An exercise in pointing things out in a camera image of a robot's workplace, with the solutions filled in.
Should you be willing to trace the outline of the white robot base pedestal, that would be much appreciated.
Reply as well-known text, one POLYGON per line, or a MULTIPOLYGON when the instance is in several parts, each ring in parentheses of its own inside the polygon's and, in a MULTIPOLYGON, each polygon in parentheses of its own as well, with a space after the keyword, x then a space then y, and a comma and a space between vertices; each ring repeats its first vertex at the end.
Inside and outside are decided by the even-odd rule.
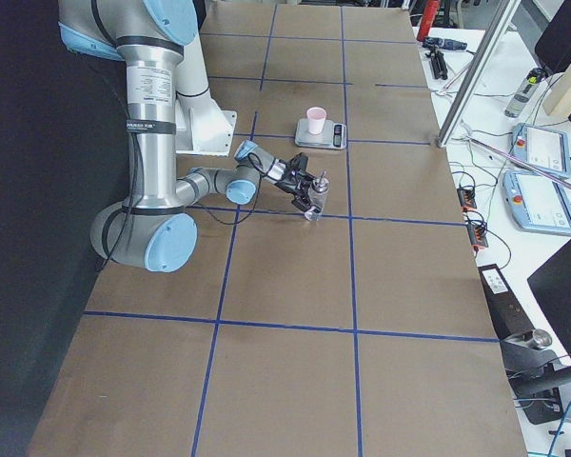
POLYGON ((177 154, 228 156, 237 121, 212 98, 199 36, 184 46, 175 70, 177 154))

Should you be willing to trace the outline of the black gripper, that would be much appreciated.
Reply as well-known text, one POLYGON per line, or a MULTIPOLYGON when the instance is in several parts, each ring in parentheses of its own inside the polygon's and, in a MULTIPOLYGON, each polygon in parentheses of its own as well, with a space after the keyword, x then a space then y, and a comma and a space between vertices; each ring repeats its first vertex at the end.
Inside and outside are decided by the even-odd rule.
POLYGON ((286 175, 286 163, 280 161, 284 166, 284 171, 277 179, 275 186, 278 189, 294 195, 292 205, 303 213, 320 214, 321 205, 318 197, 313 193, 308 193, 309 187, 314 179, 314 175, 307 171, 308 157, 304 153, 298 153, 290 160, 290 174, 286 175))

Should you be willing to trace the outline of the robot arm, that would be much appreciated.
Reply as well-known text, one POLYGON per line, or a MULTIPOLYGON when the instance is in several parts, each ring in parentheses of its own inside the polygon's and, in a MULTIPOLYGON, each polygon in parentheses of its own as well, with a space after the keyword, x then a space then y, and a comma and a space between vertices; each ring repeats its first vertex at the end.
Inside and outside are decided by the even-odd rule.
POLYGON ((299 154, 283 161, 252 141, 231 148, 236 115, 212 98, 190 1, 63 1, 59 27, 74 52, 126 65, 128 197, 94 219, 90 241, 107 261, 172 272, 194 251, 198 231, 186 208, 210 194, 249 203, 267 181, 306 217, 322 212, 320 181, 299 154), (176 174, 176 157, 233 153, 233 169, 176 174))

